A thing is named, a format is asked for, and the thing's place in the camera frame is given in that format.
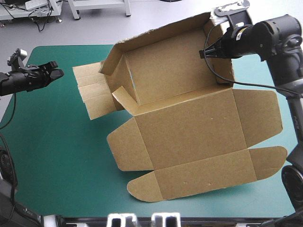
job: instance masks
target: metal frame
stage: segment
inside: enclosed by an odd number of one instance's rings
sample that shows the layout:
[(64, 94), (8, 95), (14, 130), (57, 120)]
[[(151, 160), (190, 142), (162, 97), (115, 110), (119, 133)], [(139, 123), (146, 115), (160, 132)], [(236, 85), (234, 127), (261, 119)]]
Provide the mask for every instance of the metal frame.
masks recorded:
[(80, 19), (79, 10), (82, 9), (105, 9), (125, 7), (127, 16), (131, 15), (129, 0), (68, 0), (71, 12), (75, 19)]
[[(240, 223), (259, 225), (266, 221), (277, 220), (278, 218), (186, 218), (181, 217), (181, 227), (235, 227)], [(107, 218), (66, 218), (67, 227), (107, 227)], [(142, 227), (151, 227), (152, 220), (148, 217), (138, 217)]]
[[(63, 2), (58, 2), (58, 0), (49, 0), (51, 6), (53, 7), (53, 11), (50, 16), (56, 16), (58, 17), (61, 15), (61, 9), (62, 9), (62, 4)], [(11, 15), (15, 18), (21, 18), (21, 17), (28, 17), (28, 15), (31, 12), (27, 12), (21, 9), (14, 9), (14, 10), (9, 10)], [(46, 14), (42, 14), (41, 12), (34, 12), (30, 15), (31, 17), (46, 17)], [(2, 20), (11, 20), (13, 19), (10, 14), (4, 9), (3, 6), (0, 5), (0, 21)]]

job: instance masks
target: metal clamp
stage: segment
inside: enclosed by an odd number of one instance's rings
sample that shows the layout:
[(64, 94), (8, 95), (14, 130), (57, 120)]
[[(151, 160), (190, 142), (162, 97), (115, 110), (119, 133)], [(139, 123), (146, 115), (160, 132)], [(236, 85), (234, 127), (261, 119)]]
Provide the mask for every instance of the metal clamp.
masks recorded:
[(109, 214), (106, 227), (140, 227), (140, 224), (133, 213)]
[(180, 213), (154, 213), (151, 216), (152, 227), (181, 227)]

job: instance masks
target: desk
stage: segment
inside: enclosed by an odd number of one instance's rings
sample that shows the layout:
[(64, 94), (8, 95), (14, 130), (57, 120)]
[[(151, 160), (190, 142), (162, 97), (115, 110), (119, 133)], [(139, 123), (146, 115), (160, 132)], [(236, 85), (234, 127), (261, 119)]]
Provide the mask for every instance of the desk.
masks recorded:
[[(146, 203), (133, 198), (126, 185), (146, 172), (121, 172), (106, 141), (131, 116), (119, 111), (90, 121), (72, 72), (72, 66), (105, 59), (110, 48), (40, 46), (33, 50), (28, 63), (55, 60), (65, 76), (46, 88), (19, 93), (15, 117), (3, 130), (16, 165), (19, 202), (43, 215), (66, 217), (104, 217), (111, 212), (150, 216), (162, 211), (178, 211), (183, 217), (281, 217), (294, 211), (281, 171), (259, 182), (171, 201)], [(239, 81), (272, 84), (267, 65), (258, 56), (242, 57), (233, 64)], [(281, 145), (290, 151), (296, 138), (287, 102), (278, 97), (284, 130), (255, 147)], [(10, 117), (11, 104), (3, 122)]]

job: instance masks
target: cardboard flap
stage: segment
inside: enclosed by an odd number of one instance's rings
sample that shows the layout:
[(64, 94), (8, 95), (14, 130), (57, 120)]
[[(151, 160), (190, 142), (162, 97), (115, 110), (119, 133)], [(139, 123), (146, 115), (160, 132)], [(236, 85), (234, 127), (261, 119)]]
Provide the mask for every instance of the cardboard flap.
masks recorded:
[(107, 142), (122, 171), (153, 170), (137, 122), (131, 118), (107, 136)]
[(139, 105), (124, 87), (120, 87), (114, 91), (113, 96), (132, 116), (136, 115)]
[(129, 193), (139, 200), (156, 202), (163, 200), (155, 172), (143, 175), (127, 184)]
[(282, 131), (276, 93), (265, 90), (233, 89), (247, 147)]
[(183, 32), (190, 31), (195, 28), (202, 27), (209, 19), (210, 13), (203, 13), (194, 17), (186, 18), (166, 26), (153, 29), (133, 37), (128, 40), (123, 40), (116, 43), (110, 51), (107, 59), (104, 62), (102, 73), (111, 75), (117, 66), (123, 52), (134, 50), (146, 45), (154, 44), (158, 41), (179, 35)]
[(250, 149), (250, 156), (258, 180), (275, 174), (284, 164), (287, 150), (284, 147)]
[(116, 45), (114, 45), (106, 60), (103, 62), (103, 67), (100, 72), (106, 75), (111, 75), (119, 63), (122, 54), (123, 52), (119, 50)]
[(170, 200), (265, 179), (285, 159), (282, 147), (245, 149), (155, 170), (130, 181), (127, 189), (142, 201)]
[(73, 67), (81, 98), (91, 120), (116, 111), (100, 62)]

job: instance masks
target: corrugated cardboard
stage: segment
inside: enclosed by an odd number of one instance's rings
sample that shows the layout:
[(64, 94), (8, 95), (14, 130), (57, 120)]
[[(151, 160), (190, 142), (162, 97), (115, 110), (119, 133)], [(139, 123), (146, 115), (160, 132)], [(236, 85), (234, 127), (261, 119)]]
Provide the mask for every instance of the corrugated cardboard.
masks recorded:
[[(107, 59), (74, 68), (91, 119), (126, 109), (129, 121), (107, 140), (123, 171), (153, 170), (129, 182), (154, 202), (270, 177), (286, 159), (282, 147), (251, 149), (282, 130), (273, 91), (222, 84), (200, 59), (209, 13), (114, 45)], [(214, 30), (210, 42), (222, 31)], [(212, 59), (233, 79), (230, 60)]]

